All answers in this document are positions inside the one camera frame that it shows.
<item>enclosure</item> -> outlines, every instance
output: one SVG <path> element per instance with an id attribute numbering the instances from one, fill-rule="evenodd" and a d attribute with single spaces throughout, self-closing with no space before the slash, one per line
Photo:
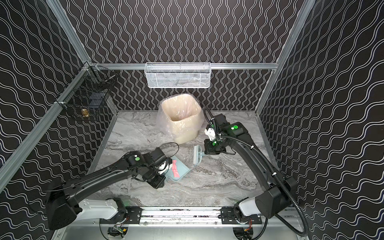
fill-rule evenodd
<path id="1" fill-rule="evenodd" d="M 0 239 L 104 239 L 94 221 L 50 230 L 45 190 L 172 142 L 156 116 L 182 93 L 241 122 L 297 181 L 308 239 L 384 238 L 384 1 L 2 0 L 0 12 Z M 239 154 L 193 163 L 207 124 L 180 144 L 180 181 L 129 178 L 88 198 L 215 211 L 260 195 Z M 281 215 L 302 227 L 294 208 Z M 129 233 L 236 239 L 231 227 Z M 261 239 L 278 238 L 304 239 L 272 217 Z"/>

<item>black wall panel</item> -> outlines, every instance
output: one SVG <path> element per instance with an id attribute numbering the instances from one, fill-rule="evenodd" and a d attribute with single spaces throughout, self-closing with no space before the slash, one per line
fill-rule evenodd
<path id="1" fill-rule="evenodd" d="M 44 0 L 0 1 L 0 165 L 82 66 Z M 52 179 L 87 173 L 111 121 L 76 122 L 63 111 L 0 193 L 0 239 L 52 237 L 44 212 Z"/>
<path id="2" fill-rule="evenodd" d="M 62 111 L 0 194 L 0 239 L 51 239 L 44 190 L 54 179 L 87 173 L 111 120 L 107 107 L 99 122 L 74 121 Z"/>
<path id="3" fill-rule="evenodd" d="M 120 110 L 154 110 L 171 95 L 193 94 L 212 110 L 255 110 L 271 70 L 213 70 L 210 88 L 149 88 L 144 71 L 121 71 L 112 93 Z"/>
<path id="4" fill-rule="evenodd" d="M 318 0 L 263 108 L 310 239 L 384 238 L 384 1 Z"/>
<path id="5" fill-rule="evenodd" d="M 61 0 L 93 62 L 276 62 L 303 0 Z"/>
<path id="6" fill-rule="evenodd" d="M 44 0 L 0 1 L 0 166 L 82 66 Z"/>

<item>black wire basket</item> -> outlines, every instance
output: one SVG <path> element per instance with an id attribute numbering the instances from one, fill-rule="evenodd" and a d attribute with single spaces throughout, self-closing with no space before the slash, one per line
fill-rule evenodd
<path id="1" fill-rule="evenodd" d="M 76 121 L 98 121 L 111 94 L 117 74 L 104 67 L 92 66 L 79 83 L 59 103 Z"/>

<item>white wire mesh basket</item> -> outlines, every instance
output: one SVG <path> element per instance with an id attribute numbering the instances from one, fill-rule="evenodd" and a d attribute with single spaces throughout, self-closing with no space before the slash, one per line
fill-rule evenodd
<path id="1" fill-rule="evenodd" d="M 211 63 L 146 63 L 150 88 L 209 88 Z"/>

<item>plastic trash bag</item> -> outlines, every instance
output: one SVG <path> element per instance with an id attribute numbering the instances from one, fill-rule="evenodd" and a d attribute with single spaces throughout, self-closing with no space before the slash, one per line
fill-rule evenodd
<path id="1" fill-rule="evenodd" d="M 160 102 L 157 127 L 177 144 L 196 138 L 204 122 L 197 99 L 188 93 L 173 95 Z"/>

